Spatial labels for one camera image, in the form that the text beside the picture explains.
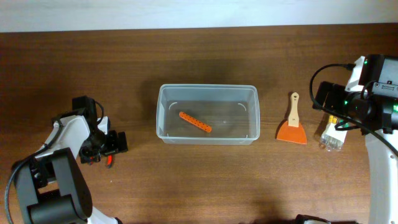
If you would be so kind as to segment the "orange handled pliers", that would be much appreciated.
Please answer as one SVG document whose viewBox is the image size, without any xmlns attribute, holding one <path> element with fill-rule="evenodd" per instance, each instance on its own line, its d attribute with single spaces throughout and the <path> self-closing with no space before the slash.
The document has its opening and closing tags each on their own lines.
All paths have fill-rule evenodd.
<svg viewBox="0 0 398 224">
<path fill-rule="evenodd" d="M 100 161 L 101 161 L 101 156 L 90 157 L 90 158 L 88 159 L 88 165 L 91 166 L 91 165 L 93 165 L 94 163 L 100 162 Z M 114 162 L 114 159 L 113 159 L 113 156 L 112 156 L 112 155 L 106 156 L 106 167 L 107 167 L 108 169 L 112 168 L 113 162 Z"/>
</svg>

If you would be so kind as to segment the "orange socket holder strip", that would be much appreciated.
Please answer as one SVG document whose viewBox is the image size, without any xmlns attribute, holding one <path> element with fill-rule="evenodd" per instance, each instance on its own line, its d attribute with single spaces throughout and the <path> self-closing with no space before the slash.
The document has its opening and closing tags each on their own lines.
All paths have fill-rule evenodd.
<svg viewBox="0 0 398 224">
<path fill-rule="evenodd" d="M 201 129 L 202 131 L 206 133 L 211 133 L 212 132 L 212 127 L 202 121 L 197 120 L 196 118 L 186 114 L 185 112 L 181 111 L 179 112 L 179 117 L 182 118 L 184 121 L 194 125 L 195 127 Z"/>
</svg>

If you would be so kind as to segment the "clear plastic container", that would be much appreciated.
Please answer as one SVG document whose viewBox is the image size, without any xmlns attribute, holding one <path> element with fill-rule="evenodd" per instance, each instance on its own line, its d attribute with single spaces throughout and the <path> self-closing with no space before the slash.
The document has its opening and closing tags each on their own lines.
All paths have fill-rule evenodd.
<svg viewBox="0 0 398 224">
<path fill-rule="evenodd" d="M 179 112 L 212 127 L 206 133 Z M 156 134 L 167 144 L 250 145 L 261 131 L 259 97 L 252 85 L 164 84 L 157 102 Z"/>
</svg>

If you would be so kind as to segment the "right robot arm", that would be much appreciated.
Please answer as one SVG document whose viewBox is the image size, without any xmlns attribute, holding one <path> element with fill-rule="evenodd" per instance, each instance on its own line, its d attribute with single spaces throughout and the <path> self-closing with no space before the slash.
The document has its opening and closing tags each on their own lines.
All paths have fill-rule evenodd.
<svg viewBox="0 0 398 224">
<path fill-rule="evenodd" d="M 360 129 L 369 157 L 370 223 L 397 223 L 397 57 L 361 56 L 343 68 L 345 86 L 321 82 L 310 92 L 313 109 L 339 119 L 335 129 Z"/>
</svg>

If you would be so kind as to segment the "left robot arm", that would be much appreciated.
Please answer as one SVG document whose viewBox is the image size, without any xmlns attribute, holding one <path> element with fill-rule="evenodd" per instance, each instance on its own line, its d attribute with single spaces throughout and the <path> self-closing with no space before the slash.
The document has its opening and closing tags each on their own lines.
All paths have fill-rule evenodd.
<svg viewBox="0 0 398 224">
<path fill-rule="evenodd" d="M 53 130 L 33 154 L 15 162 L 4 191 L 4 210 L 12 223 L 9 193 L 15 188 L 24 223 L 121 224 L 93 206 L 79 164 L 93 164 L 127 152 L 124 132 L 110 128 L 103 106 L 88 96 L 72 100 L 72 110 L 52 118 Z"/>
</svg>

